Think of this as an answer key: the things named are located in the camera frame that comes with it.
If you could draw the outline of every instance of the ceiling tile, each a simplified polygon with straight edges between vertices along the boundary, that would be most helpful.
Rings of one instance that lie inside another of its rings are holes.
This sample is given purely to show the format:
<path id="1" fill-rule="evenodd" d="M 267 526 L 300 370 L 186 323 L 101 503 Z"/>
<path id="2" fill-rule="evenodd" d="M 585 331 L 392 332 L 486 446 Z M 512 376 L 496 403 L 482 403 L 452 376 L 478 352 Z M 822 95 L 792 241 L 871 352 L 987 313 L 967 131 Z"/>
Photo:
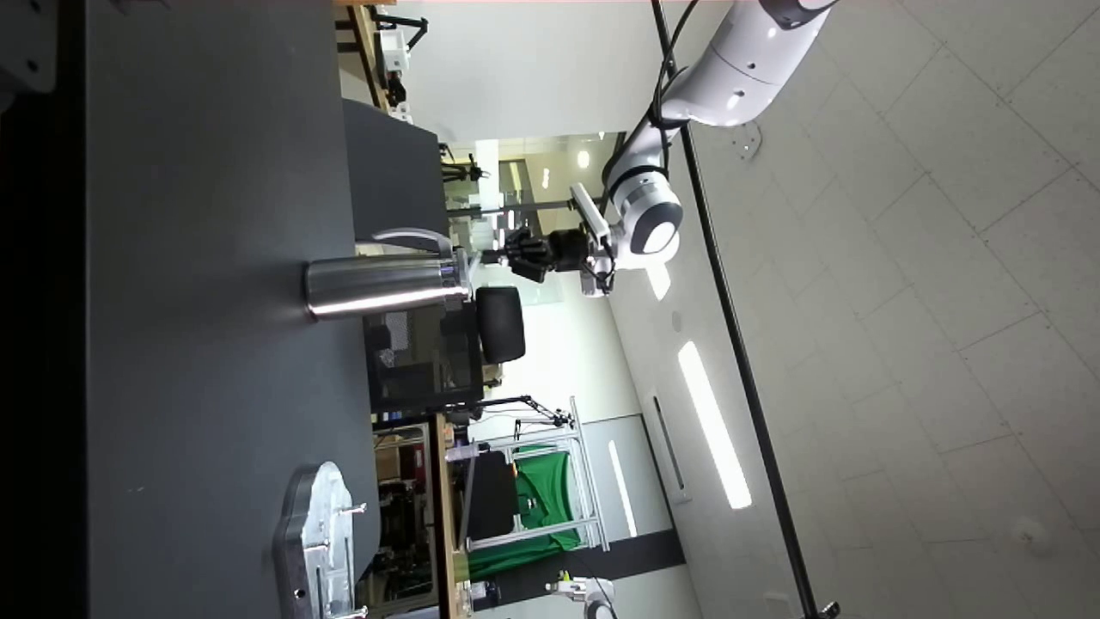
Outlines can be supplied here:
<path id="1" fill-rule="evenodd" d="M 861 473 L 844 481 L 854 498 L 855 522 L 873 545 L 909 545 L 918 544 L 918 529 L 911 522 L 902 490 L 886 473 Z"/>
<path id="2" fill-rule="evenodd" d="M 935 544 L 932 564 L 957 603 L 957 615 L 1030 619 L 1014 574 L 990 544 Z"/>
<path id="3" fill-rule="evenodd" d="M 829 184 L 817 204 L 806 209 L 806 228 L 815 229 L 812 244 L 825 258 L 836 285 L 822 288 L 822 299 L 836 296 L 850 310 L 871 313 L 905 288 L 886 248 L 854 206 L 850 189 Z"/>
<path id="4" fill-rule="evenodd" d="M 886 388 L 855 407 L 867 442 L 891 473 L 922 476 L 942 467 L 942 456 L 922 424 L 911 415 L 905 396 Z"/>
<path id="5" fill-rule="evenodd" d="M 954 43 L 1001 92 L 1014 89 L 1074 28 L 1078 28 L 1093 0 L 902 0 L 942 40 Z"/>
<path id="6" fill-rule="evenodd" d="M 1012 106 L 1100 184 L 1100 14 L 1012 92 Z"/>
<path id="7" fill-rule="evenodd" d="M 1030 313 L 1028 296 L 935 183 L 913 184 L 877 229 L 957 345 L 974 345 Z"/>
<path id="8" fill-rule="evenodd" d="M 886 121 L 846 82 L 831 89 L 809 134 L 867 219 L 891 209 L 924 173 Z"/>
<path id="9" fill-rule="evenodd" d="M 744 162 L 744 167 L 767 166 L 777 180 L 777 191 L 786 196 L 795 214 L 812 209 L 825 184 L 836 183 L 836 173 L 825 166 L 815 142 L 802 131 L 802 125 L 792 125 L 786 111 L 770 113 L 759 125 L 759 137 L 759 159 Z"/>
<path id="10" fill-rule="evenodd" d="M 1046 321 L 967 352 L 993 407 L 1078 526 L 1100 526 L 1100 380 Z"/>
<path id="11" fill-rule="evenodd" d="M 829 53 L 809 51 L 785 92 L 773 98 L 773 113 L 792 113 L 802 128 L 822 125 L 822 106 L 838 89 L 844 73 Z"/>
<path id="12" fill-rule="evenodd" d="M 1100 191 L 1077 173 L 1001 219 L 987 241 L 1100 376 Z"/>
<path id="13" fill-rule="evenodd" d="M 867 316 L 867 326 L 902 386 L 911 419 L 918 419 L 939 451 L 1005 436 L 1005 419 L 971 378 L 962 353 L 942 337 L 911 293 L 885 302 Z"/>
<path id="14" fill-rule="evenodd" d="M 985 538 L 985 526 L 974 514 L 974 505 L 960 481 L 942 462 L 924 471 L 899 471 L 891 481 L 902 490 L 902 503 L 930 544 L 960 544 Z"/>
<path id="15" fill-rule="evenodd" d="M 899 0 L 844 0 L 822 31 L 825 51 L 886 113 L 942 43 Z"/>
<path id="16" fill-rule="evenodd" d="M 1100 604 L 1096 558 L 1014 439 L 967 446 L 949 467 L 981 507 L 996 564 L 1012 570 L 1006 581 L 1034 615 L 1091 615 Z"/>
<path id="17" fill-rule="evenodd" d="M 831 369 L 838 390 L 846 390 L 850 403 L 863 403 L 886 388 L 891 376 L 836 277 L 838 270 L 829 270 L 812 283 L 806 296 L 798 296 L 798 310 L 806 323 L 815 326 L 812 337 L 817 341 L 822 361 Z"/>
<path id="18" fill-rule="evenodd" d="M 935 53 L 886 118 L 978 229 L 1067 167 L 1030 125 L 949 51 Z"/>
<path id="19" fill-rule="evenodd" d="M 877 570 L 873 550 L 836 550 L 836 568 L 844 615 L 895 615 L 891 590 L 867 577 Z"/>
<path id="20" fill-rule="evenodd" d="M 873 550 L 873 574 L 891 590 L 891 619 L 957 615 L 947 581 L 918 544 L 891 544 Z"/>

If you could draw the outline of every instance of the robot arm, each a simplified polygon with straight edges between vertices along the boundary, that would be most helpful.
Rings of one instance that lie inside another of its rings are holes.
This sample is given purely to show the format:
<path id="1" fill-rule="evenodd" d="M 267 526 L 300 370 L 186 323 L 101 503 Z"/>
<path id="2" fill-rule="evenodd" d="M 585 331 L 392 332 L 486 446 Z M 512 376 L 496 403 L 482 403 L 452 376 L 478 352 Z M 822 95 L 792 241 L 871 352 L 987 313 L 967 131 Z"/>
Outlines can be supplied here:
<path id="1" fill-rule="evenodd" d="M 677 249 L 680 200 L 663 159 L 683 125 L 737 128 L 758 121 L 786 87 L 836 0 L 737 0 L 713 43 L 680 73 L 605 166 L 605 229 L 616 268 L 643 268 Z"/>

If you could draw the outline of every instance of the desk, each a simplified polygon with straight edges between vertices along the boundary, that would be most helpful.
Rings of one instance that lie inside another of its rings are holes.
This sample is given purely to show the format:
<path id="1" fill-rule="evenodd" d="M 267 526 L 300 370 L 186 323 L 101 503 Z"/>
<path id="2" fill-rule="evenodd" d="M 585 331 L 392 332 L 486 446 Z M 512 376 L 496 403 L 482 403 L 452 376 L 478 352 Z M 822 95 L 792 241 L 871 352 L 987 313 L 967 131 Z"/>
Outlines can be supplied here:
<path id="1" fill-rule="evenodd" d="M 329 10 L 86 2 L 82 80 L 86 615 L 272 619 L 300 467 L 336 462 L 380 544 L 360 331 L 303 306 L 355 248 Z"/>
<path id="2" fill-rule="evenodd" d="M 392 489 L 381 490 L 389 498 L 381 545 L 389 545 L 392 561 L 374 564 L 363 581 L 370 615 L 425 608 L 441 608 L 448 619 L 472 615 L 469 558 L 459 544 L 460 505 L 454 505 L 448 465 L 452 442 L 454 427 L 448 415 L 380 428 L 380 471 L 392 471 Z"/>
<path id="3" fill-rule="evenodd" d="M 355 241 L 423 228 L 448 235 L 448 196 L 436 134 L 374 106 L 345 98 Z"/>

